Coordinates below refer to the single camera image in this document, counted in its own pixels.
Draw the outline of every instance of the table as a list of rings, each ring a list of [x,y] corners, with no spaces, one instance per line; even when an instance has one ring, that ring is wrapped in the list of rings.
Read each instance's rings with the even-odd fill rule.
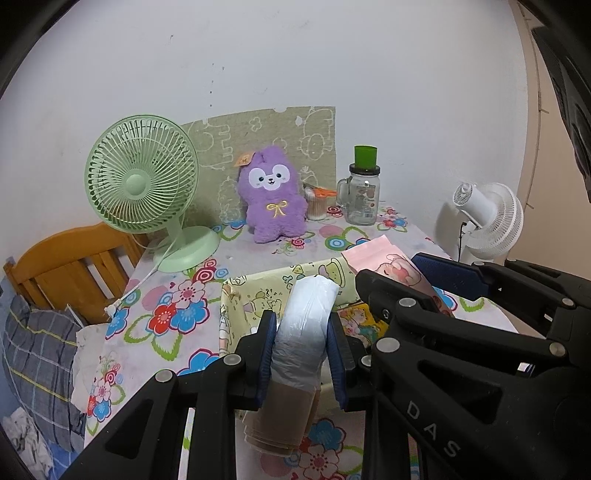
[[[325,220],[308,222],[308,231],[301,237],[280,238],[268,244],[254,243],[253,234],[243,221],[218,225],[213,229],[220,236],[220,246],[207,261],[184,272],[156,272],[128,295],[107,329],[89,398],[85,445],[157,371],[167,368],[184,375],[203,370],[218,359],[220,297],[225,279],[325,260],[380,235],[386,235],[410,258],[418,252],[449,258],[390,206],[381,206],[377,223],[369,227],[346,223],[339,207],[329,207],[327,212]],[[127,291],[152,266],[152,253],[146,251]],[[438,293],[459,318],[513,330],[505,315],[488,300],[469,301],[447,292]],[[186,472],[191,415],[180,478]],[[243,441],[241,425],[236,428],[236,461],[241,480],[361,477],[362,413],[340,412],[331,418],[315,419],[300,451],[288,459],[253,450]],[[416,459],[411,460],[416,466]]]

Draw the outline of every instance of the glass jar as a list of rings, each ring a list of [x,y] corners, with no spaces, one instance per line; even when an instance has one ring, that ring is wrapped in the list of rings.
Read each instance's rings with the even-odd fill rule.
[[[351,175],[339,180],[336,203],[341,206],[347,222],[353,225],[373,225],[378,218],[379,167],[349,166]]]

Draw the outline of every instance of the plaid pillow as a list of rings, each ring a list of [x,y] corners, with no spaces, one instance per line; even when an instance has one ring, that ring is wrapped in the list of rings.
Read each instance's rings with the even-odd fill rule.
[[[13,394],[49,443],[73,450],[70,432],[84,433],[85,415],[69,399],[80,326],[67,312],[31,310],[14,297],[2,337],[2,363]]]

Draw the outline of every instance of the fan base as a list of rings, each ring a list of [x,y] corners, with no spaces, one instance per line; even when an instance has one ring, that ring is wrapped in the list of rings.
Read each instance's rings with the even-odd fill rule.
[[[158,266],[158,270],[165,273],[176,273],[193,268],[206,261],[217,250],[220,238],[216,232],[206,226],[190,226],[183,228],[184,245],[173,247]],[[159,248],[154,254],[154,261],[158,263],[162,259],[166,249],[170,245],[170,237],[160,242]]]

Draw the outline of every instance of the wooden chair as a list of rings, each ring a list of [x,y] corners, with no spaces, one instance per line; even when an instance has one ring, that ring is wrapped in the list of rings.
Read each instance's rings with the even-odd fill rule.
[[[147,245],[145,235],[136,239]],[[89,323],[105,323],[104,308],[123,295],[129,281],[115,248],[122,247],[135,267],[143,249],[132,235],[105,223],[56,233],[33,245],[16,265],[4,271],[17,293],[40,309],[63,310],[70,304]],[[88,270],[84,259],[94,264],[115,298],[107,298]]]

